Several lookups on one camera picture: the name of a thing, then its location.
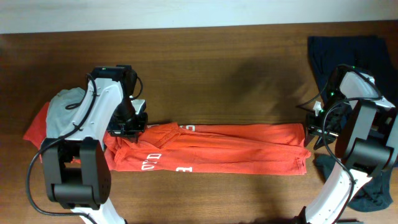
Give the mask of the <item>grey folded t-shirt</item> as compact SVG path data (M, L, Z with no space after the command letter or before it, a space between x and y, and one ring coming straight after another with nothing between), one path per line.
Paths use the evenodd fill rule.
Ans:
M109 116L104 116L101 90L92 86L85 91L78 88L62 90L49 103L46 117L46 137L40 147L60 141L82 143L92 138L104 151L103 138Z

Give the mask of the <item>red printed t-shirt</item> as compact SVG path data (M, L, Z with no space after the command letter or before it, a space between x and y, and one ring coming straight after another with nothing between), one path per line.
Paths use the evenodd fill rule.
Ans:
M304 175L311 156L299 123L149 126L137 141L106 134L111 170Z

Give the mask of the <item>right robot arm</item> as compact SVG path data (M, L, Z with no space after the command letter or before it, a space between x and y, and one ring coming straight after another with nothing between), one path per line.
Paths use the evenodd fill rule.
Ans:
M397 108L376 86L371 72L337 65L323 87L328 100L305 118L304 144L317 137L335 164L316 199L293 223L339 223L354 195L397 163Z

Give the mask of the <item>red folded garment under grey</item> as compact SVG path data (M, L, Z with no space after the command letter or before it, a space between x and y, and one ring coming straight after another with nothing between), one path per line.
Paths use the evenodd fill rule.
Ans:
M46 102L28 127L23 140L30 141L39 150L46 138L61 136L78 110L66 110L65 107Z

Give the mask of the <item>dark navy garment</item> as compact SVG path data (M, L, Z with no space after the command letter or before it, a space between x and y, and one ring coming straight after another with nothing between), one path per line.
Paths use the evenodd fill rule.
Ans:
M370 71L382 95L397 106L397 69L384 39L375 35L351 37L310 36L307 41L310 65L317 87L323 90L334 68L347 64ZM382 172L368 182L348 204L358 212L384 210L393 202L390 195L392 171Z

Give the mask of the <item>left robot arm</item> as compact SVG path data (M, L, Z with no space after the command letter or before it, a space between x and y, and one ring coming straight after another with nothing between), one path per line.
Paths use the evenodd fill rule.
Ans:
M71 123L40 148L51 202L85 223L125 223L111 200L105 134L136 142L147 126L146 102L133 95L141 79L129 65L95 67Z

